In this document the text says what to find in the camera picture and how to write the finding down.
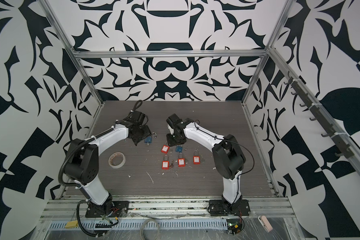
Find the blue padlock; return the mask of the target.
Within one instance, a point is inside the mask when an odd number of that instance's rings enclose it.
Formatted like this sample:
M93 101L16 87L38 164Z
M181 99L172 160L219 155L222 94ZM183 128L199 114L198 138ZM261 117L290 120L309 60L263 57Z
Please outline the blue padlock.
M148 137L145 138L145 144L149 146L153 142L153 138L156 138L156 133L151 133Z
M183 147L182 146L176 146L176 152L177 153L182 153L183 152Z

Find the red padlock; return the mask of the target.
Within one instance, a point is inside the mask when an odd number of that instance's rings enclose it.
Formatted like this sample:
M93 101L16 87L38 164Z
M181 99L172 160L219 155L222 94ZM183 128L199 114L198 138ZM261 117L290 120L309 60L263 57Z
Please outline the red padlock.
M179 153L178 155L178 167L185 167L186 166L186 159L183 153Z
M162 161L162 169L163 170L168 170L169 168L170 168L169 156L164 155L163 161Z
M162 149L161 149L161 152L164 153L164 154L167 154L170 150L170 147L167 146L167 145L163 145Z
M199 165L201 163L201 158L200 158L200 154L198 150L194 151L194 155L193 155L193 164L194 165Z

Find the red padlock front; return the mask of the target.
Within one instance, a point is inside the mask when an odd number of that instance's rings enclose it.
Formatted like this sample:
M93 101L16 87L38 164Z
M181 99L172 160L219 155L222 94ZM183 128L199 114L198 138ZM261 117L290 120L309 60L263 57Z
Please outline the red padlock front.
M169 168L170 168L169 156L164 155L163 161L162 161L162 169L163 170L168 170Z

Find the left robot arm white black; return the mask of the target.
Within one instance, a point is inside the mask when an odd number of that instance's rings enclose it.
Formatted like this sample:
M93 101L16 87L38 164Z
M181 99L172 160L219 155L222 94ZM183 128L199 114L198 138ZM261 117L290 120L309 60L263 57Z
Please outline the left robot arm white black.
M112 195L104 188L99 178L99 157L116 143L131 139L135 145L152 135L147 123L147 115L138 111L143 104L137 101L129 114L122 120L117 120L108 130L85 140L75 139L70 143L69 151L58 173L61 186L75 187L85 196L76 207L78 226L84 234L100 238L106 231L89 231L82 224L80 206L86 203L97 216L108 221L108 227L116 226L118 221L110 221L114 207Z

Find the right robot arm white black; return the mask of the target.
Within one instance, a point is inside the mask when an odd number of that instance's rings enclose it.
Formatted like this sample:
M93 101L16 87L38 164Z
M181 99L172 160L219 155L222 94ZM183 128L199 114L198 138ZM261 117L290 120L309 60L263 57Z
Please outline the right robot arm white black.
M216 170L223 177L222 204L227 211L237 209L243 200L241 176L254 169L252 165L250 170L244 171L246 157L242 149L247 148L239 144L233 135L218 135L189 118L182 120L176 114L172 114L166 122L170 130L166 135L170 147L193 140L211 151Z

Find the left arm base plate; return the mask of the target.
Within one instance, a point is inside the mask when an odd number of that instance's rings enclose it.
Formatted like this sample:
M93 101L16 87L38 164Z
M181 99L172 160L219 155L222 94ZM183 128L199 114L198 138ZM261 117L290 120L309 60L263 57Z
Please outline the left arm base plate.
M87 207L86 218L122 217L128 213L129 201L107 201L103 205L95 205L90 202Z

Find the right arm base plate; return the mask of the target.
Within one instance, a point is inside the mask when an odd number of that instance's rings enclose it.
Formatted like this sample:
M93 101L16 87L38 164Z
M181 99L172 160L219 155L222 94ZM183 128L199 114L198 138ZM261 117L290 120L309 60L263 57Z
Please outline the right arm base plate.
M248 200L239 199L234 204L226 200L209 200L208 213L213 216L241 215L249 216L251 209Z

